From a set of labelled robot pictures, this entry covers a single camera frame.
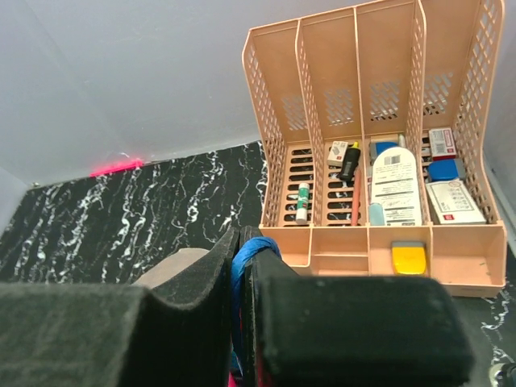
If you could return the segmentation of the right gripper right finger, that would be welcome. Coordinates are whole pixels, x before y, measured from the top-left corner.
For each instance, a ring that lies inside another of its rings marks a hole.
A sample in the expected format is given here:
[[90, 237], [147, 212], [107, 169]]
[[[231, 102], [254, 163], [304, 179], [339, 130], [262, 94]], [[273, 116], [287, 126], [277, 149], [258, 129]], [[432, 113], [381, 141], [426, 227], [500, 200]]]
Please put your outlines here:
[[264, 257], [256, 262], [253, 386], [470, 381], [472, 346], [440, 283], [428, 277], [302, 276], [279, 252], [281, 264]]

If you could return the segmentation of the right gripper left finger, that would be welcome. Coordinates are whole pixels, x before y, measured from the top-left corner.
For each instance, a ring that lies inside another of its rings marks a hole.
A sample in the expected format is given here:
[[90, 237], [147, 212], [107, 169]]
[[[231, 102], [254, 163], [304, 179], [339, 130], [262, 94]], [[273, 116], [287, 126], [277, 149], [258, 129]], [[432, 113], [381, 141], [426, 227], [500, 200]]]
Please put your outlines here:
[[231, 362], [230, 228], [164, 284], [1, 286], [4, 386], [224, 386]]

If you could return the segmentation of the blue checkered paper bag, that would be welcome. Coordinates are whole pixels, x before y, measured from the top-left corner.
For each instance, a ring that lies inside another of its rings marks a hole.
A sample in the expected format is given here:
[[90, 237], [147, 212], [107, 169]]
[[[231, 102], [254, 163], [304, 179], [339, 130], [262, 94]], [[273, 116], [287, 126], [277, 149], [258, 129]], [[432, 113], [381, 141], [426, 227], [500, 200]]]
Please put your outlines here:
[[210, 250], [182, 248], [141, 275], [153, 292], [141, 327], [144, 359], [156, 366], [158, 386], [256, 384], [256, 262], [281, 264], [268, 237], [226, 233]]

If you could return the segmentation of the pink snack bag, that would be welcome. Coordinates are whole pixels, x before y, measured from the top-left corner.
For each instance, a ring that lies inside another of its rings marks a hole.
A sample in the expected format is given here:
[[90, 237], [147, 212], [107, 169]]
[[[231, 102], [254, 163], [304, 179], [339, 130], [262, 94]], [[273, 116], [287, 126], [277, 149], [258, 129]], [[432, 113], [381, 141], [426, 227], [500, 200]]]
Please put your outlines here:
[[228, 387], [240, 387], [241, 381], [242, 381], [242, 378], [241, 378], [240, 371], [238, 371], [236, 369], [231, 369], [229, 372], [227, 386]]

